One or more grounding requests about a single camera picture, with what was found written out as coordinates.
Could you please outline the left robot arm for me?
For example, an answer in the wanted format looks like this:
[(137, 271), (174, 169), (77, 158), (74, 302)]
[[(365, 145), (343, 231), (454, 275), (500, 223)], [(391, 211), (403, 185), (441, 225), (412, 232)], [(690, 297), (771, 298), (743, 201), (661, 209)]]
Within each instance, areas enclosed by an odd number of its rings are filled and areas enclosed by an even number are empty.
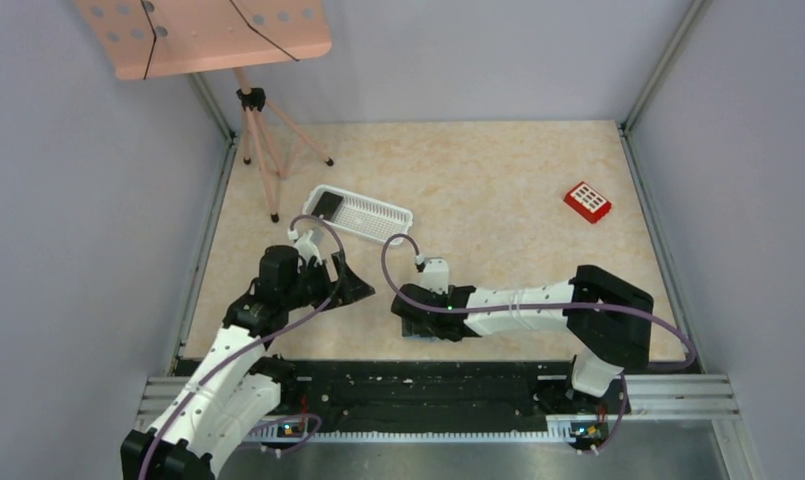
[(250, 431), (272, 411), (286, 413), (299, 393), (291, 363), (268, 355), (273, 339), (292, 329), (292, 311), (311, 315), (374, 295), (345, 254), (314, 247), (267, 248), (248, 290), (227, 309), (209, 353), (175, 399), (145, 430), (120, 447), (125, 479), (214, 479)]

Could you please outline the black credit card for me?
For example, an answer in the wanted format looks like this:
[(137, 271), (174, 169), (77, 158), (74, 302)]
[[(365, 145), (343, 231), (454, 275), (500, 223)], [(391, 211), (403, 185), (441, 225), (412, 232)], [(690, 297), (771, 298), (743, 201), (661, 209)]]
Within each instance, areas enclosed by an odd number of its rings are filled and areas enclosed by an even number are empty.
[(344, 198), (337, 193), (324, 191), (315, 202), (310, 214), (314, 217), (332, 222), (343, 205)]

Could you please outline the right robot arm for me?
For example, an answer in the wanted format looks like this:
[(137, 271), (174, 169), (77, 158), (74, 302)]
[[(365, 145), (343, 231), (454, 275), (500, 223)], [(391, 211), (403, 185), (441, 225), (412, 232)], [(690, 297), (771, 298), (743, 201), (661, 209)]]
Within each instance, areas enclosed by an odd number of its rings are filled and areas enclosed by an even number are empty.
[(649, 363), (650, 316), (646, 291), (595, 265), (555, 284), (518, 290), (407, 283), (391, 311), (418, 334), (459, 342), (509, 332), (569, 332), (582, 344), (564, 385), (567, 404), (590, 412), (610, 383)]

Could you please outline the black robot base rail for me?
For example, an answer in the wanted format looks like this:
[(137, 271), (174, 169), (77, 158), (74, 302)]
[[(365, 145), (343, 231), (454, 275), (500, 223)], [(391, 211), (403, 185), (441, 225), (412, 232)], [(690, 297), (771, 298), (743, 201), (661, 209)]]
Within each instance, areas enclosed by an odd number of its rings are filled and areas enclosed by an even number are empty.
[(568, 361), (294, 360), (275, 416), (313, 413), (323, 433), (544, 432), (557, 415), (615, 419), (622, 384), (602, 398), (568, 387)]

